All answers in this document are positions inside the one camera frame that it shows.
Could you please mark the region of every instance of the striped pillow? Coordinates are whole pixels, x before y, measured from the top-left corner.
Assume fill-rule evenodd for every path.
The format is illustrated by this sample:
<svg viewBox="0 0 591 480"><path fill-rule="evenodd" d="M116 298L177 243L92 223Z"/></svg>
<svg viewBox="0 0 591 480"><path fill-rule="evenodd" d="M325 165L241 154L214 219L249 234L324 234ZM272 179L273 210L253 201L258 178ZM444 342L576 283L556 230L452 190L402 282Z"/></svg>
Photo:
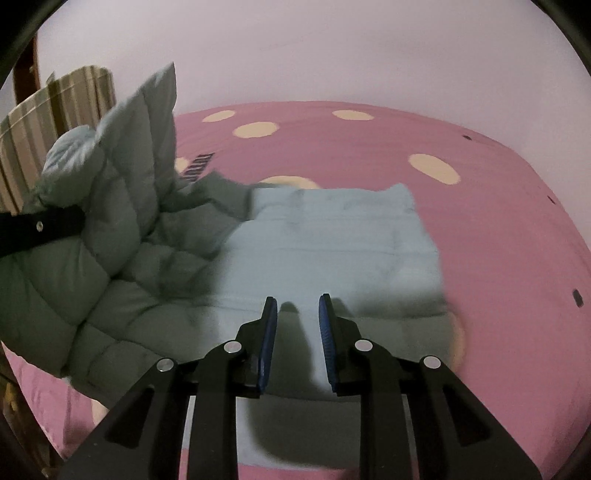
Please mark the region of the striped pillow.
<svg viewBox="0 0 591 480"><path fill-rule="evenodd" d="M0 122L0 212L20 212L59 136L78 125L96 128L114 104L111 72L87 66L17 105Z"/></svg>

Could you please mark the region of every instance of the white wall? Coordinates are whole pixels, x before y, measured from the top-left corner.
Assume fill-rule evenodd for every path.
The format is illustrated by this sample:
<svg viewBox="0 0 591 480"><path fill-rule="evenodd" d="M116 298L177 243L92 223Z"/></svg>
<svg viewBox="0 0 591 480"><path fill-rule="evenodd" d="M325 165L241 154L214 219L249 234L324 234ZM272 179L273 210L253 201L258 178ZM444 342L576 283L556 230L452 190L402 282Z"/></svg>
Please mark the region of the white wall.
<svg viewBox="0 0 591 480"><path fill-rule="evenodd" d="M14 99L14 87L12 85L12 72L8 75L4 85L0 87L0 121L4 119L16 106Z"/></svg>
<svg viewBox="0 0 591 480"><path fill-rule="evenodd" d="M176 112L349 100L477 130L525 157L591 245L591 78L530 0L69 0L41 78L110 68L118 96L175 61Z"/></svg>

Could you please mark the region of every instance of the bed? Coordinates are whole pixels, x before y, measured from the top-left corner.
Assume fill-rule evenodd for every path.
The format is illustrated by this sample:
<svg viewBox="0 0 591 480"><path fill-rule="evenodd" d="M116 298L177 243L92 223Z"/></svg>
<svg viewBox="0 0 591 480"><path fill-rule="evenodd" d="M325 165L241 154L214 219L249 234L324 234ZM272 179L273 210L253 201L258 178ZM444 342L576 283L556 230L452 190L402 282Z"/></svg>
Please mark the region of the bed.
<svg viewBox="0 0 591 480"><path fill-rule="evenodd" d="M176 127L177 170L192 180L217 170L302 188L408 186L459 320L457 373L552 477L591 422L591 254L525 160L466 128L342 102L233 105L180 115ZM91 401L9 360L68 456L94 425ZM296 458L280 447L270 452L276 461L249 458L241 479L355 476L353 465L323 464L313 444Z"/></svg>

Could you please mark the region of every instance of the beige polka dot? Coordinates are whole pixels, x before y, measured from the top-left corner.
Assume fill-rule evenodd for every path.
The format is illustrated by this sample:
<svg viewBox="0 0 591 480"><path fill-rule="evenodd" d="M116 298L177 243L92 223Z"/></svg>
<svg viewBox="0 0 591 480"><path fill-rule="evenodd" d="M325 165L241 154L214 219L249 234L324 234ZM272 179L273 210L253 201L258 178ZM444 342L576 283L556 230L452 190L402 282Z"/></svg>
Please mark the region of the beige polka dot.
<svg viewBox="0 0 591 480"><path fill-rule="evenodd" d="M457 372L466 356L466 332L458 314L451 310L447 312L453 325L453 340L450 351L450 365L452 371Z"/></svg>
<svg viewBox="0 0 591 480"><path fill-rule="evenodd" d="M96 400L91 400L90 403L92 404L92 420L96 427L106 417L109 410Z"/></svg>
<svg viewBox="0 0 591 480"><path fill-rule="evenodd" d="M174 161L174 169L181 173L189 166L189 161L184 157L179 157Z"/></svg>
<svg viewBox="0 0 591 480"><path fill-rule="evenodd" d="M234 136L239 138L260 138L274 134L279 125L273 122L254 122L238 127L233 131Z"/></svg>
<svg viewBox="0 0 591 480"><path fill-rule="evenodd" d="M222 110L221 112L212 113L205 117L202 122L205 123L212 123L212 122L219 122L220 120L225 120L226 118L230 118L231 116L236 115L234 110Z"/></svg>
<svg viewBox="0 0 591 480"><path fill-rule="evenodd" d="M343 120L373 120L373 116L365 112L358 112L357 110L335 110L334 116L342 118Z"/></svg>
<svg viewBox="0 0 591 480"><path fill-rule="evenodd" d="M315 181L312 181L310 179L305 179L304 177L288 177L285 175L280 175L278 177L269 177L268 179L261 180L261 183L291 185L293 187L298 187L306 190L316 190L320 188L320 186Z"/></svg>
<svg viewBox="0 0 591 480"><path fill-rule="evenodd" d="M433 155L416 153L411 155L408 161L418 171L445 185L455 185L460 181L460 176L451 165L437 157L433 157Z"/></svg>

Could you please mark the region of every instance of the metal screw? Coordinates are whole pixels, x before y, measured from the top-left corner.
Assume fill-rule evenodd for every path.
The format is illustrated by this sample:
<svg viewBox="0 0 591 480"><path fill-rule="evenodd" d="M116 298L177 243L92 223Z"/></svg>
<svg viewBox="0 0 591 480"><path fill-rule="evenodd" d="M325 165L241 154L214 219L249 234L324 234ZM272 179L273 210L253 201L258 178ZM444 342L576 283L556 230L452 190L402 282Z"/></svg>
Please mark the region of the metal screw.
<svg viewBox="0 0 591 480"><path fill-rule="evenodd" d="M223 349L228 353L238 353L242 350L242 344L236 340L232 340L231 342L226 343L223 346Z"/></svg>
<svg viewBox="0 0 591 480"><path fill-rule="evenodd" d="M441 366L441 360L436 356L426 356L423 363L425 364L425 367L432 368L433 370L437 370Z"/></svg>
<svg viewBox="0 0 591 480"><path fill-rule="evenodd" d="M373 343L369 340L357 340L355 342L355 348L360 352L369 352L373 347Z"/></svg>
<svg viewBox="0 0 591 480"><path fill-rule="evenodd" d="M156 364L156 368L161 372L168 372L174 367L174 362L170 358L163 358Z"/></svg>

